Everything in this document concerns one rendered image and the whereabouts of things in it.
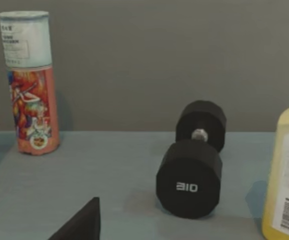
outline can cap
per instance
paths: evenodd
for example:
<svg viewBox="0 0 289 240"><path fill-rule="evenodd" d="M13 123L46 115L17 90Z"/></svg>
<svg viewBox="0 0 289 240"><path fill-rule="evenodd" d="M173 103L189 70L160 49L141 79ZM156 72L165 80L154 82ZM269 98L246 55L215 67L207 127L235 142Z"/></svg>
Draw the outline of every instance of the can cap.
<svg viewBox="0 0 289 240"><path fill-rule="evenodd" d="M0 13L2 21L28 21L48 18L47 11L6 11Z"/></svg>

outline table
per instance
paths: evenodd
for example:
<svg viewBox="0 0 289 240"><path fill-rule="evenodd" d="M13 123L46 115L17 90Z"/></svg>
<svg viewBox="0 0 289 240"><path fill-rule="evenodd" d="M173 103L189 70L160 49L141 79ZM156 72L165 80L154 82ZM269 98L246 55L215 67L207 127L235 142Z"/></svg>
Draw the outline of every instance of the table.
<svg viewBox="0 0 289 240"><path fill-rule="evenodd" d="M0 132L0 240L46 240L100 197L101 240L263 240L261 217L274 133L227 133L220 204L212 216L177 218L155 196L173 132L63 132L44 156L17 151Z"/></svg>

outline gray wall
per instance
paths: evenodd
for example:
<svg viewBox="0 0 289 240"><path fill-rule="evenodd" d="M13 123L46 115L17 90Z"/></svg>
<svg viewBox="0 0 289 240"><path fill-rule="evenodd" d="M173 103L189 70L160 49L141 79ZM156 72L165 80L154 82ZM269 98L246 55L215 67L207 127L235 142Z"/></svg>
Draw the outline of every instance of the gray wall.
<svg viewBox="0 0 289 240"><path fill-rule="evenodd" d="M51 14L62 130L169 131L208 99L230 131L274 131L289 106L289 0L0 0L13 10Z"/></svg>

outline dumbbell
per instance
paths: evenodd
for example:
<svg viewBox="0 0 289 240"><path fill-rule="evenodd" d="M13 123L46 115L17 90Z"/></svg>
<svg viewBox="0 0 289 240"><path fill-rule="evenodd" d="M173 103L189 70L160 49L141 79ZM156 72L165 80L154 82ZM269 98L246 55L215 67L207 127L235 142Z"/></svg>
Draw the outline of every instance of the dumbbell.
<svg viewBox="0 0 289 240"><path fill-rule="evenodd" d="M226 123L223 110L211 101L194 101L181 113L175 143L156 175L157 198L171 214L198 219L218 205Z"/></svg>

